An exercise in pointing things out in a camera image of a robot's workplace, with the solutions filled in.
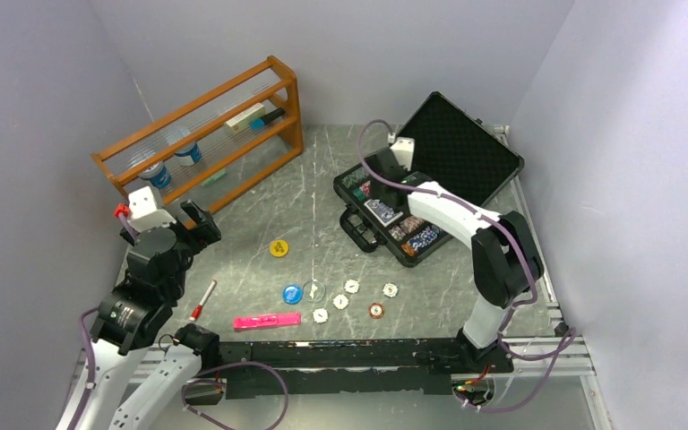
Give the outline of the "blue card deck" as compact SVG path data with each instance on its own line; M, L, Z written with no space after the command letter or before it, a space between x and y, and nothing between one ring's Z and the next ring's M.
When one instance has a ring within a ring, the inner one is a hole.
M389 226L403 215L402 211L396 211L378 199L370 199L364 205L384 227Z

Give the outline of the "black poker case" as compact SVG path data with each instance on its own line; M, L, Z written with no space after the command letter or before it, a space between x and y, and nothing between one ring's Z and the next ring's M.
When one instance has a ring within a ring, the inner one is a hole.
M413 171L423 172L450 192L478 205L490 203L524 168L524 159L504 146L476 120L467 116L438 91L432 92L398 135L412 138L417 147ZM341 179L361 168L355 165L333 180L333 190L346 204L340 215L340 227L364 253L385 246L403 266L413 268L428 255L450 240L441 235L425 251L416 256L406 255L401 246L423 228L426 223L402 241L395 241L389 230L408 216L409 212L392 222L381 225L352 193L357 186L346 187Z

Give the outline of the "yellow big blind button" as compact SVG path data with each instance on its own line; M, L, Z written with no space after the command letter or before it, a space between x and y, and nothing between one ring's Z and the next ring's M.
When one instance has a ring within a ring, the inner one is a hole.
M282 258L289 253L288 242L284 239L277 239L271 242L269 252L276 258Z

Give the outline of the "clear dealer button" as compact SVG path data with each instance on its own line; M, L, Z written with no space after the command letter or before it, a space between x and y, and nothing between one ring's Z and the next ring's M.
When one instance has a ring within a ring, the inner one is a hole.
M326 297L325 284L318 279L308 280L302 287L303 299L309 303L319 303Z

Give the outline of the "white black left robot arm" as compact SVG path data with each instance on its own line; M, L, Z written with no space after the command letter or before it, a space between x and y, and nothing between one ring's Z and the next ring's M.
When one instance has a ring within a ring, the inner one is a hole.
M221 239L212 215L192 200L181 202L192 227L152 197L130 197L114 215L131 246L121 282L79 319L85 355L79 381L65 405L60 429L106 429L114 417L140 421L143 399L123 394L133 372L155 343L185 293L194 257Z

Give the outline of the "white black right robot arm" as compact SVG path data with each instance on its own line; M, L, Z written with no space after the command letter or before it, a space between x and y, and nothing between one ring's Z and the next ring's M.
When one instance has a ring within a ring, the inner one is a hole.
M542 259L528 222L517 211L484 209L430 176L407 171L405 158L392 147L358 157L375 181L374 196L408 209L468 249L479 299L460 329L465 341L456 357L465 370L479 371L490 361L491 348L501 341L515 310L538 301Z

